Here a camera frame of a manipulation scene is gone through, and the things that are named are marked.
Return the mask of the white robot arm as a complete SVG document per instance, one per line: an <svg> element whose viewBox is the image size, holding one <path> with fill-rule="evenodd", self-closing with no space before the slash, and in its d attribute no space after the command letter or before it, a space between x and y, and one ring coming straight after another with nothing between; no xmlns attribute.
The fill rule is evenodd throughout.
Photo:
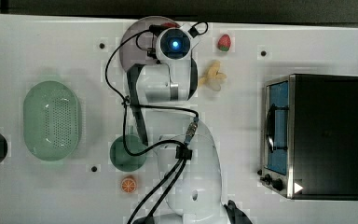
<svg viewBox="0 0 358 224"><path fill-rule="evenodd" d="M192 49L202 33L189 24L151 24L146 31L154 37L146 52L156 62L127 70L124 106L145 146L138 154L158 156L160 182L146 197L163 192L144 217L136 216L145 204L140 201L127 224L253 224L233 201L221 201L221 168L211 132L197 111L177 105L198 87Z"/></svg>

